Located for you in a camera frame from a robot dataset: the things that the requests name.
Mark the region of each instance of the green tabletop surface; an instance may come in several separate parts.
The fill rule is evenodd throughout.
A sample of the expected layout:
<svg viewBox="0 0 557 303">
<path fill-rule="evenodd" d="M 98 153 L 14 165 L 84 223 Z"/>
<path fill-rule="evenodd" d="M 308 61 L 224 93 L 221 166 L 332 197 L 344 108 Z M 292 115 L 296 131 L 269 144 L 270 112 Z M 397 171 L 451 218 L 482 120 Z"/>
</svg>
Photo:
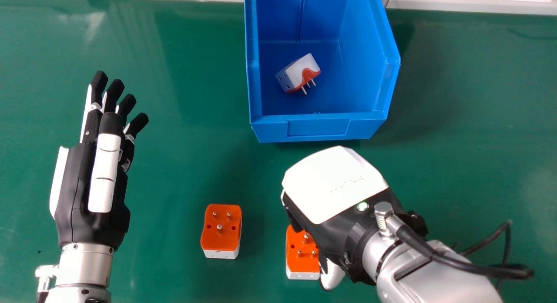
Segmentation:
<svg viewBox="0 0 557 303">
<path fill-rule="evenodd" d="M 259 144 L 248 119 L 243 6 L 156 0 L 0 0 L 0 302 L 34 301 L 60 250 L 48 212 L 60 145 L 78 141 L 97 70 L 151 122 L 129 172 L 131 225 L 115 303 L 379 302 L 345 280 L 285 276 L 284 172 L 341 144 L 384 175 L 429 238 L 461 247 L 513 220 L 507 303 L 557 295 L 557 18 L 388 12 L 402 55 L 389 118 L 368 141 Z M 205 259 L 209 203 L 243 210 L 240 254 Z M 501 261 L 503 241 L 472 260 Z"/>
</svg>

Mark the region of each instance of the blue plastic bin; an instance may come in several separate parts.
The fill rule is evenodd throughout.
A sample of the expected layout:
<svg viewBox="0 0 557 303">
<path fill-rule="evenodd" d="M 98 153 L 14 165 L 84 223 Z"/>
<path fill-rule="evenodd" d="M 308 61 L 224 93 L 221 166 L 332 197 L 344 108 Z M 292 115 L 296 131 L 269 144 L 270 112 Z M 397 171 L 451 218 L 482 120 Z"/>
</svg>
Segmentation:
<svg viewBox="0 0 557 303">
<path fill-rule="evenodd" d="M 312 53 L 308 95 L 275 79 Z M 250 123 L 259 142 L 370 138 L 385 121 L 400 55 L 381 0 L 245 0 Z"/>
</svg>

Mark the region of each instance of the robotic arm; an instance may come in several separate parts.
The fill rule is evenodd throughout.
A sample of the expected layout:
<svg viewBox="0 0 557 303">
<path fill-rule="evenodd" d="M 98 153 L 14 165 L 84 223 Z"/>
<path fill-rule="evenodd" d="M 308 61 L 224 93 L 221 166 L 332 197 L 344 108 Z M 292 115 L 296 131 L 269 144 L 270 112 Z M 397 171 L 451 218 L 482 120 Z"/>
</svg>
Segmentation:
<svg viewBox="0 0 557 303">
<path fill-rule="evenodd" d="M 349 148 L 317 152 L 287 170 L 281 200 L 292 227 L 319 247 L 320 280 L 376 285 L 384 303 L 501 303 L 487 277 L 528 279 L 523 265 L 478 266 L 440 241 L 373 166 Z"/>
<path fill-rule="evenodd" d="M 110 303 L 107 290 L 113 255 L 128 232 L 130 211 L 124 198 L 135 138 L 149 122 L 140 113 L 125 127 L 136 100 L 116 79 L 103 95 L 102 71 L 87 89 L 80 142 L 61 147 L 50 190 L 50 214 L 56 222 L 58 265 L 40 266 L 37 303 Z"/>
</svg>

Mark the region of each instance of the black fingertip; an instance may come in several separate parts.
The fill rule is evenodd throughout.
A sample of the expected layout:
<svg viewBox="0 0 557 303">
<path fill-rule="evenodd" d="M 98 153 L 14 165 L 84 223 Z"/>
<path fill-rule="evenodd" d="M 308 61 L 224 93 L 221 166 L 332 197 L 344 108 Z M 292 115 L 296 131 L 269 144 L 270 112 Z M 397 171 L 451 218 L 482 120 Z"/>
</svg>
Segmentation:
<svg viewBox="0 0 557 303">
<path fill-rule="evenodd" d="M 133 120 L 130 121 L 128 130 L 125 132 L 127 135 L 131 135 L 134 138 L 137 137 L 139 131 L 143 130 L 145 126 L 149 123 L 149 117 L 145 113 L 139 113 Z"/>
<path fill-rule="evenodd" d="M 99 126 L 99 134 L 121 135 L 124 122 L 122 117 L 113 112 L 104 113 Z"/>
<path fill-rule="evenodd" d="M 95 76 L 91 80 L 91 104 L 92 103 L 101 103 L 103 99 L 103 91 L 108 83 L 108 77 L 106 77 L 105 73 L 102 71 L 97 71 Z"/>
<path fill-rule="evenodd" d="M 112 81 L 106 90 L 106 98 L 103 109 L 105 112 L 114 112 L 120 95 L 124 92 L 124 83 L 120 79 Z"/>
<path fill-rule="evenodd" d="M 120 101 L 120 104 L 118 104 L 118 113 L 117 114 L 122 115 L 123 117 L 126 117 L 128 114 L 130 114 L 131 110 L 135 107 L 136 103 L 137 103 L 137 100 L 135 99 L 135 97 L 131 94 L 127 94 Z"/>
</svg>

